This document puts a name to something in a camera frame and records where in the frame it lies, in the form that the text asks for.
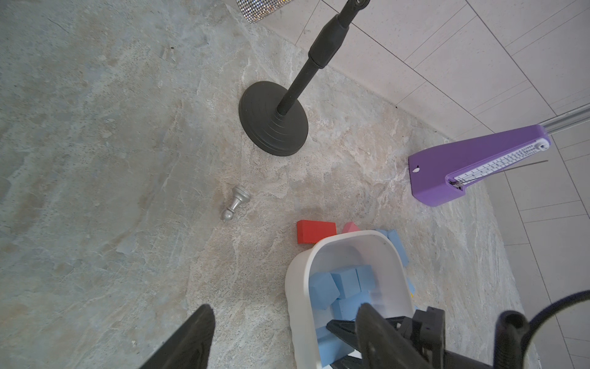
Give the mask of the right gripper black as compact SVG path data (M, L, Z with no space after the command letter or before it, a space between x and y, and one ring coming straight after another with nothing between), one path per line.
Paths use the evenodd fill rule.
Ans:
M446 349L445 312L429 307L413 317L384 318L362 306L355 321L331 320L327 330L360 353L330 362L332 368L490 368Z

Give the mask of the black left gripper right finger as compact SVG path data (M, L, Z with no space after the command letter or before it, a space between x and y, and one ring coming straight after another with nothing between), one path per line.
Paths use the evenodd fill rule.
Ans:
M412 318L386 319L370 304L356 316L365 368L437 368L438 310L417 310Z

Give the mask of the white plastic tray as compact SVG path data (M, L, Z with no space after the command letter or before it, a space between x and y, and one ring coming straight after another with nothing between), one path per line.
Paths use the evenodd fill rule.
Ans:
M333 318L331 311L313 311L310 276L363 264L372 266L376 279L376 289L371 292L372 306L385 318L413 316L415 304L403 263L386 236L369 230L324 238L293 259L285 278L291 337L298 368L325 367L321 364L316 329Z

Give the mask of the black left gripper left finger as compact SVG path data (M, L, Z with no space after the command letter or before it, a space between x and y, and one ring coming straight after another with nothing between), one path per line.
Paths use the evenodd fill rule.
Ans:
M141 366L151 368L207 368L216 321L209 304L200 306Z

